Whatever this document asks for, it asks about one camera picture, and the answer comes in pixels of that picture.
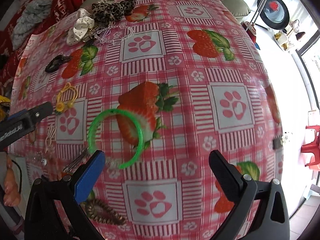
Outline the silver rhinestone hair clip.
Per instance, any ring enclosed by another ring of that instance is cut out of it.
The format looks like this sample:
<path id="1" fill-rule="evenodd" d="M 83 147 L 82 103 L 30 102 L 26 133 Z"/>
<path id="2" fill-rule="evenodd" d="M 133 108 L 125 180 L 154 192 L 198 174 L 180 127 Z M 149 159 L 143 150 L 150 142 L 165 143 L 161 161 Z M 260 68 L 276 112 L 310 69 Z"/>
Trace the silver rhinestone hair clip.
<path id="1" fill-rule="evenodd" d="M 85 159 L 88 155 L 88 148 L 84 148 L 81 153 L 63 169 L 63 173 L 71 172 L 72 169 L 75 168 L 79 163 L 81 163 L 82 160 Z"/>

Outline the pink strawberry checked tablecloth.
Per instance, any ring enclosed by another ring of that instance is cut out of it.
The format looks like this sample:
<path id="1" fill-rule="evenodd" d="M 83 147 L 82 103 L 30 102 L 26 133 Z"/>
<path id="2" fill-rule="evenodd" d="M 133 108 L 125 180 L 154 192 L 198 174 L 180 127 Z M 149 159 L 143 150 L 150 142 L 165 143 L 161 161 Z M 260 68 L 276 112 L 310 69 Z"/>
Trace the pink strawberry checked tablecloth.
<path id="1" fill-rule="evenodd" d="M 58 180 L 87 144 L 91 123 L 124 103 L 151 106 L 138 113 L 147 148 L 135 152 L 118 117 L 104 120 L 97 148 L 110 163 L 95 197 L 124 217 L 95 223 L 105 239 L 209 239 L 232 204 L 210 170 L 212 150 L 253 179 L 280 179 L 283 154 L 274 91 L 244 28 L 219 0 L 137 0 L 133 14 L 106 32 L 106 42 L 69 46 L 71 14 L 39 35 L 22 55 L 12 112 L 51 102 L 55 112 L 36 134 L 9 146 L 25 157 L 28 181 Z M 50 124 L 55 137 L 47 153 Z"/>

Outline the beige rabbit hair clip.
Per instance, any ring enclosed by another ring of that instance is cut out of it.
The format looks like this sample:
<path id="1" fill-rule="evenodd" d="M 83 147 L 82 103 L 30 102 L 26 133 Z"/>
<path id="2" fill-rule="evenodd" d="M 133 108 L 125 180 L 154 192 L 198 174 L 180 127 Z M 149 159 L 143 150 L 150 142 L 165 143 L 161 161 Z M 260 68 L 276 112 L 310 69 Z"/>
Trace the beige rabbit hair clip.
<path id="1" fill-rule="evenodd" d="M 49 128 L 48 128 L 48 133 L 44 142 L 45 145 L 45 149 L 44 152 L 47 153 L 51 144 L 52 144 L 52 140 L 55 137 L 55 133 L 56 133 L 56 126 L 53 124 L 50 124 Z"/>

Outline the grey knitted cloth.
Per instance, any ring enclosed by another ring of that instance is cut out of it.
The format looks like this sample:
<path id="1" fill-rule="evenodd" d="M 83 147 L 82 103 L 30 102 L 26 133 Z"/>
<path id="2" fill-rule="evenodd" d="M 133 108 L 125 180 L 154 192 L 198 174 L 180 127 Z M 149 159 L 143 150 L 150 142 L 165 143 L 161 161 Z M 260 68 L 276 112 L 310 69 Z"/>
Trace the grey knitted cloth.
<path id="1" fill-rule="evenodd" d="M 28 3 L 11 35 L 13 50 L 20 48 L 35 26 L 49 16 L 52 2 L 53 0 L 33 0 Z"/>

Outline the leopard print scrunchie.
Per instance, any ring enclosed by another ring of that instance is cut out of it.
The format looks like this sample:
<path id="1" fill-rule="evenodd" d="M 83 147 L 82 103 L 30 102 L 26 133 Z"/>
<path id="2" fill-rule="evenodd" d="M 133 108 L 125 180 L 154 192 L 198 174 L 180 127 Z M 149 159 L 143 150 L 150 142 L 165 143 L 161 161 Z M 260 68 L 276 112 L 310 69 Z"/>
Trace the leopard print scrunchie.
<path id="1" fill-rule="evenodd" d="M 120 21 L 124 16 L 130 16 L 137 0 L 101 1 L 91 5 L 93 20 L 97 23 L 109 25 Z"/>

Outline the round black mirror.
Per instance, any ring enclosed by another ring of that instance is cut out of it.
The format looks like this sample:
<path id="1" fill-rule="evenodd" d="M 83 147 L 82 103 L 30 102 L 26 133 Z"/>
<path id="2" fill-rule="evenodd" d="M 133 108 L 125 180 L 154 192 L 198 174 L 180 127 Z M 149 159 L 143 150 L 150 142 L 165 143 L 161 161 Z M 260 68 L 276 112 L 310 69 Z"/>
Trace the round black mirror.
<path id="1" fill-rule="evenodd" d="M 267 0 L 256 24 L 264 28 L 281 30 L 289 24 L 289 10 L 282 0 Z"/>

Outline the red plastic stool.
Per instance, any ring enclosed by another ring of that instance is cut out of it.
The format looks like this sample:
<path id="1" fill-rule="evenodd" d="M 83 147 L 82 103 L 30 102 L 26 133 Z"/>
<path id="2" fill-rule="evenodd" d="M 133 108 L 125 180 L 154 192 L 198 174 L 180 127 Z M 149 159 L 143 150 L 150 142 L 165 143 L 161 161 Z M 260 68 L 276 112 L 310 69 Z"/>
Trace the red plastic stool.
<path id="1" fill-rule="evenodd" d="M 312 129 L 315 131 L 315 138 L 312 142 L 302 145 L 300 151 L 302 153 L 312 153 L 314 160 L 305 164 L 305 167 L 309 167 L 311 170 L 319 171 L 319 125 L 306 126 L 306 129 Z"/>

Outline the white polka dot scrunchie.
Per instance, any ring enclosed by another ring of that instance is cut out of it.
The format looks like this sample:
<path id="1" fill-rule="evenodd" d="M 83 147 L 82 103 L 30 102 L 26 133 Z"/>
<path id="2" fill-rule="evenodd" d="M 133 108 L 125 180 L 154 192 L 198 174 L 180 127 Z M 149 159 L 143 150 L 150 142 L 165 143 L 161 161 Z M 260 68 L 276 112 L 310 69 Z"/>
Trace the white polka dot scrunchie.
<path id="1" fill-rule="evenodd" d="M 92 15 L 83 8 L 80 8 L 76 12 L 76 22 L 67 35 L 67 44 L 69 46 L 79 43 L 88 31 L 94 27 L 95 21 L 91 16 Z"/>

